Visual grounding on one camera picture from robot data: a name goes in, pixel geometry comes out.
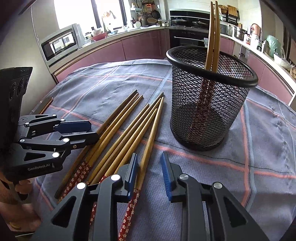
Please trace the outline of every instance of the utensil holder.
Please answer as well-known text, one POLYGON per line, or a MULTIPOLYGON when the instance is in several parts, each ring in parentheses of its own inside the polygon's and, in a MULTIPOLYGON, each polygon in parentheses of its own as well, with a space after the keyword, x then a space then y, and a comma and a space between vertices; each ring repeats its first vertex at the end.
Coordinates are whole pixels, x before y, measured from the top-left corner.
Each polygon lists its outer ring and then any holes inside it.
POLYGON ((211 150, 222 141, 239 113, 256 73, 220 52, 218 72, 205 70, 207 48, 180 46, 167 51, 173 65, 170 128, 183 146, 211 150))

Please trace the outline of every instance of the oven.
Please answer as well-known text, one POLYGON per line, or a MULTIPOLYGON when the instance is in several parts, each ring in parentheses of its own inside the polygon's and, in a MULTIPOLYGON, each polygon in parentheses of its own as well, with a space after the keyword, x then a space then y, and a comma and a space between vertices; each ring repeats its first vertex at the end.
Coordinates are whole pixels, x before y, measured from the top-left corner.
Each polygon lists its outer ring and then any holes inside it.
POLYGON ((207 47, 209 34, 194 30, 170 29, 170 47, 201 46, 207 47))

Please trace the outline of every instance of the countertop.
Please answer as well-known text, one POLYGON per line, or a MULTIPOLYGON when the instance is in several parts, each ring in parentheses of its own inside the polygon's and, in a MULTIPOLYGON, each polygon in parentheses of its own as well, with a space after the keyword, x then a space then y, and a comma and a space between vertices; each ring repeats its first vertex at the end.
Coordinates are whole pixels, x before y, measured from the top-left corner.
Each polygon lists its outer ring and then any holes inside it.
MULTIPOLYGON (((54 65, 52 65, 49 68, 49 71, 52 74, 52 73, 56 72, 58 69, 60 69, 62 66, 69 63, 70 61, 77 58, 78 56, 84 54, 85 52, 88 52, 88 51, 90 51, 90 50, 92 50, 94 48, 97 48, 97 47, 99 47, 101 45, 104 45, 104 44, 107 44, 109 42, 114 42, 116 40, 120 40, 121 38, 127 37, 129 35, 134 35, 134 34, 143 33, 143 32, 156 30, 156 29, 165 29, 165 28, 188 30, 188 28, 184 28, 184 27, 160 27, 160 26, 150 26, 148 28, 141 27, 141 28, 138 28, 138 29, 131 29, 131 30, 128 30, 127 32, 118 33, 118 34, 109 36, 109 37, 107 37, 107 38, 105 38, 103 40, 96 41, 94 43, 84 45, 82 48, 74 51, 73 53, 69 54, 68 56, 64 57, 63 59, 61 59, 60 61, 58 61, 54 65)), ((202 29, 190 29, 190 30, 191 31, 199 31, 199 32, 208 33, 207 30, 202 30, 202 29)), ((274 71, 277 72, 287 82, 287 84, 289 84, 290 87, 294 90, 295 93, 294 93, 294 96, 292 97, 292 100, 294 99, 294 97, 296 96, 296 82, 284 68, 282 68, 281 66, 276 64, 267 55, 261 53, 260 51, 258 51, 254 47, 244 43, 243 41, 240 41, 240 40, 238 40, 238 39, 236 39, 234 37, 231 37, 231 36, 228 36, 228 35, 225 35, 225 34, 221 34, 221 36, 224 37, 224 38, 231 39, 231 40, 239 43, 240 45, 244 46, 246 49, 250 50, 252 53, 256 54, 259 58, 264 60, 268 65, 270 65, 270 67, 273 68, 274 71)))

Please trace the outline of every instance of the wooden cutting board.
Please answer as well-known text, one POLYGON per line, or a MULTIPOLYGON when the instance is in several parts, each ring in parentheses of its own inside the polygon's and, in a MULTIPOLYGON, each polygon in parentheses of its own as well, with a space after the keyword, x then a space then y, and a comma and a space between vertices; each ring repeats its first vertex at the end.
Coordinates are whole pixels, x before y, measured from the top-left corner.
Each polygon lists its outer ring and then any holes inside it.
POLYGON ((232 7, 232 6, 228 5, 228 14, 238 17, 236 7, 232 7))

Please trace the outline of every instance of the red bowl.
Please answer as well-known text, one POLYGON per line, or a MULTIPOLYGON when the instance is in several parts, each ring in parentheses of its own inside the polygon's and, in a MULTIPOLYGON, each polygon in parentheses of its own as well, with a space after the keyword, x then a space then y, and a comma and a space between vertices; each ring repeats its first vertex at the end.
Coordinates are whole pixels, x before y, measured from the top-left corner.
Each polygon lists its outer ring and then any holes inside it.
POLYGON ((102 34, 99 34, 97 36, 92 37, 91 39, 93 41, 99 41, 99 40, 104 39, 106 36, 107 36, 107 33, 102 33, 102 34))

